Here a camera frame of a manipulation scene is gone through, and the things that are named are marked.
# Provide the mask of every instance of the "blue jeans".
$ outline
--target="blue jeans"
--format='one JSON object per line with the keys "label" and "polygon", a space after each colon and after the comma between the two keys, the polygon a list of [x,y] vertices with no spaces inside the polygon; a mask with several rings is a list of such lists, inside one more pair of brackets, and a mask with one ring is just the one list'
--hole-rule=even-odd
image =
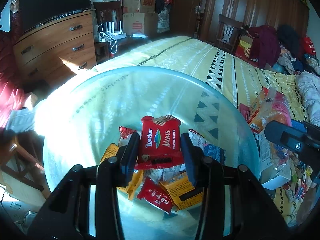
{"label": "blue jeans", "polygon": [[4,140],[9,140],[18,133],[33,130],[35,128],[36,111],[43,102],[44,100],[40,101],[32,110],[26,108],[11,111],[3,132]]}

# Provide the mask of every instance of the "television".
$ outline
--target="television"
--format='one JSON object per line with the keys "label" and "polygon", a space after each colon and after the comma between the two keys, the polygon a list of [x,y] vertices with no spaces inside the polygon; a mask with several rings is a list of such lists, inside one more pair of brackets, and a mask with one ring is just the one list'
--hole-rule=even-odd
{"label": "television", "polygon": [[91,7],[90,0],[20,0],[23,32]]}

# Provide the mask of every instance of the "yellow bedsheet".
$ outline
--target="yellow bedsheet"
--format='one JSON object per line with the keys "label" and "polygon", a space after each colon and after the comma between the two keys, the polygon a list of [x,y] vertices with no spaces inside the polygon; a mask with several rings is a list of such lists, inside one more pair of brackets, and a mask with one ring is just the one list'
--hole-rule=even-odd
{"label": "yellow bedsheet", "polygon": [[291,117],[308,120],[293,75],[261,70],[231,54],[189,37],[173,37],[140,46],[94,67],[103,72],[124,66],[159,66],[177,70],[206,82],[236,107],[249,106],[262,87],[276,87],[288,99]]}

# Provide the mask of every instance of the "wooden stool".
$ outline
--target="wooden stool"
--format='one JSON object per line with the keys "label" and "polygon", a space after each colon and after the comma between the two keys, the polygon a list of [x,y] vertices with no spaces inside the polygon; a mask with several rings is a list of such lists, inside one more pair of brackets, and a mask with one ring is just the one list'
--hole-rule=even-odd
{"label": "wooden stool", "polygon": [[[9,168],[7,166],[8,161],[14,157],[18,172],[14,171],[13,169]],[[25,169],[22,171],[20,164],[19,164],[19,158],[23,158],[28,162]],[[14,177],[15,179],[23,182],[24,184],[27,184],[31,187],[34,187],[36,189],[39,189],[40,191],[43,191],[44,188],[42,185],[39,185],[35,182],[33,182],[30,179],[27,179],[25,175],[34,167],[36,166],[41,171],[44,171],[44,167],[41,165],[38,159],[33,157],[30,153],[28,153],[20,144],[18,141],[17,136],[14,136],[9,142],[0,145],[0,167],[1,170],[5,173],[9,174],[10,176]]]}

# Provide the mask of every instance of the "metal bolt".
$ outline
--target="metal bolt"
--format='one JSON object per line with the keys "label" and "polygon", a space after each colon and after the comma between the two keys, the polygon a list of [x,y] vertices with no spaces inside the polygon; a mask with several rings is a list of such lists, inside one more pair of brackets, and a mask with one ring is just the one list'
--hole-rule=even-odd
{"label": "metal bolt", "polygon": [[204,164],[210,164],[213,162],[213,159],[209,156],[205,156],[201,160],[202,160],[202,163],[204,163]]}
{"label": "metal bolt", "polygon": [[77,164],[75,166],[72,167],[73,171],[79,171],[82,168],[82,166],[80,164]]}
{"label": "metal bolt", "polygon": [[118,158],[117,157],[110,157],[110,158],[108,158],[108,162],[109,163],[116,163],[118,161]]}
{"label": "metal bolt", "polygon": [[246,172],[248,170],[248,167],[243,165],[243,164],[241,164],[241,165],[239,165],[239,170],[242,171],[242,172]]}

